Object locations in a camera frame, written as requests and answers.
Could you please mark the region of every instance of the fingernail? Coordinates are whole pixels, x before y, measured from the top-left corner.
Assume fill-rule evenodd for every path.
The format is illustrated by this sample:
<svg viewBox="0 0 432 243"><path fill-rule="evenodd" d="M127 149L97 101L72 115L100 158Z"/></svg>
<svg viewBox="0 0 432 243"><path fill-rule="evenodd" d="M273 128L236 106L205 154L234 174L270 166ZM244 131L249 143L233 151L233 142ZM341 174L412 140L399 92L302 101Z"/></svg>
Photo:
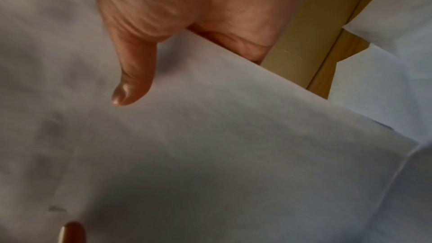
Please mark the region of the fingernail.
<svg viewBox="0 0 432 243"><path fill-rule="evenodd" d="M126 98L126 89L125 89L125 85L120 83L116 90L114 90L114 93L112 94L112 103L115 105L121 105L122 102L125 100Z"/></svg>
<svg viewBox="0 0 432 243"><path fill-rule="evenodd" d="M60 230L58 243L86 243L86 231L79 222L69 222Z"/></svg>

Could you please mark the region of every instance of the skin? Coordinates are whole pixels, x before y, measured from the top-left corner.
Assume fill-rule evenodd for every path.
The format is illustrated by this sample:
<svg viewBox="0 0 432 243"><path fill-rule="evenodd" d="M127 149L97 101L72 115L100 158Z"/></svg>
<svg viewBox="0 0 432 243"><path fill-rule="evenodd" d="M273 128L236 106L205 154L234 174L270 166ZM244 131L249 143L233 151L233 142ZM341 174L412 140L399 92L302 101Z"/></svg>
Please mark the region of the skin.
<svg viewBox="0 0 432 243"><path fill-rule="evenodd" d="M157 43L185 28L260 64L302 0L97 0L121 65L112 100L129 105L150 89Z"/></svg>

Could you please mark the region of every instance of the wooden surface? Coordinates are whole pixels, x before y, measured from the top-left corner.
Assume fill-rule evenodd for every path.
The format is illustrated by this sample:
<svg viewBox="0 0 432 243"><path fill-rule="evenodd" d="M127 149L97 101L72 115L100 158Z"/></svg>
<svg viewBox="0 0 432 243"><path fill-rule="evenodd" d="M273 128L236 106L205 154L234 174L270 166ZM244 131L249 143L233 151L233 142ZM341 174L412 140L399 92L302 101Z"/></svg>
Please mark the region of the wooden surface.
<svg viewBox="0 0 432 243"><path fill-rule="evenodd" d="M360 0L350 20L357 16L371 0ZM313 77L307 89L323 98L328 98L333 76L336 70L336 63L342 61L362 50L368 48L369 43L345 30L341 30L340 35L321 67Z"/></svg>
<svg viewBox="0 0 432 243"><path fill-rule="evenodd" d="M360 0L305 0L263 67L307 88Z"/></svg>

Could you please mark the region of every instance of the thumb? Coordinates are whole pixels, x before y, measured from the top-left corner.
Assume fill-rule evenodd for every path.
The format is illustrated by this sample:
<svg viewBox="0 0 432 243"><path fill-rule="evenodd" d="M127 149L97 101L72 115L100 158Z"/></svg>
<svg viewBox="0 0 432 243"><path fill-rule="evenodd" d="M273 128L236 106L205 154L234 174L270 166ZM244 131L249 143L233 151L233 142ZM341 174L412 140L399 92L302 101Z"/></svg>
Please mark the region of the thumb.
<svg viewBox="0 0 432 243"><path fill-rule="evenodd" d="M125 106L147 94L156 72L157 45L131 33L108 29L121 67L120 83L112 102Z"/></svg>

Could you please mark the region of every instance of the paper sheet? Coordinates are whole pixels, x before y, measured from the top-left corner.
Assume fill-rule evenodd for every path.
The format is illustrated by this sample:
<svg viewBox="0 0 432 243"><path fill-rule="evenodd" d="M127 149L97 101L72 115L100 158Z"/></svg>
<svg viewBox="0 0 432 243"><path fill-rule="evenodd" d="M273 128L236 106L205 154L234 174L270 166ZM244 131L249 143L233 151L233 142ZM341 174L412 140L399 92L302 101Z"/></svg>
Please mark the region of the paper sheet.
<svg viewBox="0 0 432 243"><path fill-rule="evenodd" d="M369 48L340 62L329 100L432 138L432 0L373 0L345 28L388 54Z"/></svg>
<svg viewBox="0 0 432 243"><path fill-rule="evenodd" d="M192 33L116 108L86 0L0 0L0 242L338 242L415 143Z"/></svg>

